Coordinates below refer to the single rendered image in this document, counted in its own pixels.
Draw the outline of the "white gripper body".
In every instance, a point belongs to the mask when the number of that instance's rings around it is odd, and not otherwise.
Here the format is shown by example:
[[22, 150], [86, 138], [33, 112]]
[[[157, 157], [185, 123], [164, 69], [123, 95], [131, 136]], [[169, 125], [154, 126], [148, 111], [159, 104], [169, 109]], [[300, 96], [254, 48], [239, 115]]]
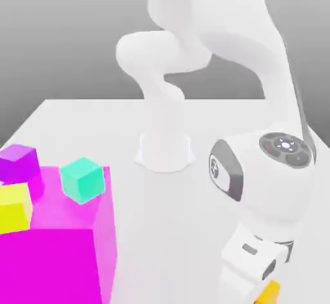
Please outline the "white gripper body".
[[263, 289], [263, 282], [249, 281], [224, 265], [218, 281], [218, 304], [254, 304]]

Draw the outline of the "small orange cube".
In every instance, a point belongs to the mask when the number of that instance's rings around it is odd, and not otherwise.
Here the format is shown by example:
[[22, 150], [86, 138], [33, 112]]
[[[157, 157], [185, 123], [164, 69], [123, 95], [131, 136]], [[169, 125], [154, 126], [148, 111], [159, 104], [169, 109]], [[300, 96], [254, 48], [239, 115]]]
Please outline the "small orange cube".
[[255, 300], [254, 304], [277, 304], [279, 292], [280, 284], [271, 280]]

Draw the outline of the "small teal cube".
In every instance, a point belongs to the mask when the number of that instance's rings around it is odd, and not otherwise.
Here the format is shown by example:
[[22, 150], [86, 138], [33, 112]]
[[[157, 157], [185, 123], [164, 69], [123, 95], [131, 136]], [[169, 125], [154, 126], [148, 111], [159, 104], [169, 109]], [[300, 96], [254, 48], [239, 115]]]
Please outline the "small teal cube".
[[63, 193], [82, 205], [105, 191], [102, 166], [82, 157], [60, 168]]

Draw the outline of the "small yellow cube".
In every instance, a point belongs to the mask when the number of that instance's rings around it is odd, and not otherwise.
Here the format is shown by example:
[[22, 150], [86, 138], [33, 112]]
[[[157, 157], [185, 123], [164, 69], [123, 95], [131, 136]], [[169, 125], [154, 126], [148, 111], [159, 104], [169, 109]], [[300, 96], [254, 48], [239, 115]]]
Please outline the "small yellow cube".
[[32, 213], [27, 183], [0, 185], [0, 234], [28, 230]]

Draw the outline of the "small purple cube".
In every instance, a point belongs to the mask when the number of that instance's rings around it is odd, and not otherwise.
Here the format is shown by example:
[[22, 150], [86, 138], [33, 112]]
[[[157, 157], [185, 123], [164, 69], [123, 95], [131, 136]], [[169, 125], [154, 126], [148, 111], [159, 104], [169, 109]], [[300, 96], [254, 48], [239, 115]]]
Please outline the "small purple cube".
[[44, 194], [44, 183], [36, 148], [11, 144], [0, 151], [0, 182], [27, 183], [32, 203]]

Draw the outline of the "large magenta box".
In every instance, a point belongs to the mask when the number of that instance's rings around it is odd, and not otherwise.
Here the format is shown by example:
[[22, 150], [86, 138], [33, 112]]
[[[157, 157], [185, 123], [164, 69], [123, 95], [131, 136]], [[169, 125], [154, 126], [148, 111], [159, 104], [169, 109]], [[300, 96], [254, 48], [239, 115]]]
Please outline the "large magenta box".
[[58, 167], [29, 182], [30, 229], [0, 235], [0, 304], [110, 304], [117, 244], [109, 167], [105, 191], [79, 205]]

